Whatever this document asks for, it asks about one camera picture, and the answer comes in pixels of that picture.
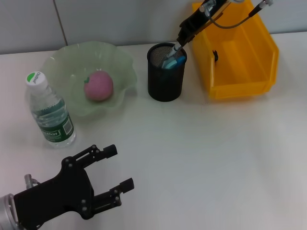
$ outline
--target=robotic arm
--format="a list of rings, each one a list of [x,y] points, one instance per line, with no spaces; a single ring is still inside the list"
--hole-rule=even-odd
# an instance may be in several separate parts
[[[27,190],[0,198],[0,230],[37,230],[65,212],[78,212],[83,219],[121,206],[120,194],[134,189],[132,178],[108,192],[95,195],[85,168],[117,155],[115,145],[100,151],[96,145],[62,161],[59,174],[44,183],[26,175]]]
[[[222,26],[219,25],[215,19],[222,16],[223,10],[230,3],[243,3],[244,0],[205,0],[199,9],[197,9],[190,17],[184,20],[180,24],[180,32],[178,34],[177,43],[171,51],[166,55],[166,57],[161,62],[161,67],[164,68],[170,61],[174,59],[176,53],[184,47],[188,42],[192,41],[193,38],[204,30],[210,24],[215,24],[222,29],[232,29],[242,23],[246,22],[249,18],[253,17],[259,11],[261,11],[266,6],[271,6],[273,0],[262,0],[240,23],[233,26]]]

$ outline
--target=yellow storage bin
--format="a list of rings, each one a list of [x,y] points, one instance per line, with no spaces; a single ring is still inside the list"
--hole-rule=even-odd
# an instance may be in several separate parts
[[[200,5],[194,3],[193,10]],[[250,0],[231,3],[217,22],[225,26],[237,24],[253,8]],[[258,15],[234,29],[211,24],[194,38],[192,45],[210,98],[259,95],[276,82],[279,50]],[[217,62],[213,50],[218,52]]]

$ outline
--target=green glass bowl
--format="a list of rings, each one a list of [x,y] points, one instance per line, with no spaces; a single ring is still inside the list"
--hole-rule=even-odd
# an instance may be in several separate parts
[[[133,59],[116,46],[103,42],[84,42],[63,47],[49,57],[40,69],[65,100],[69,113],[87,116],[119,106],[126,89],[136,85]],[[113,80],[113,95],[94,102],[85,96],[84,80],[93,72],[104,70]]]

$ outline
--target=clear plastic bottle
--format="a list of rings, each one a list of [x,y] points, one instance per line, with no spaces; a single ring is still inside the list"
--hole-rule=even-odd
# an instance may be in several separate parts
[[[26,84],[31,113],[48,143],[58,148],[70,145],[76,133],[63,98],[48,85],[42,72],[29,74]]]

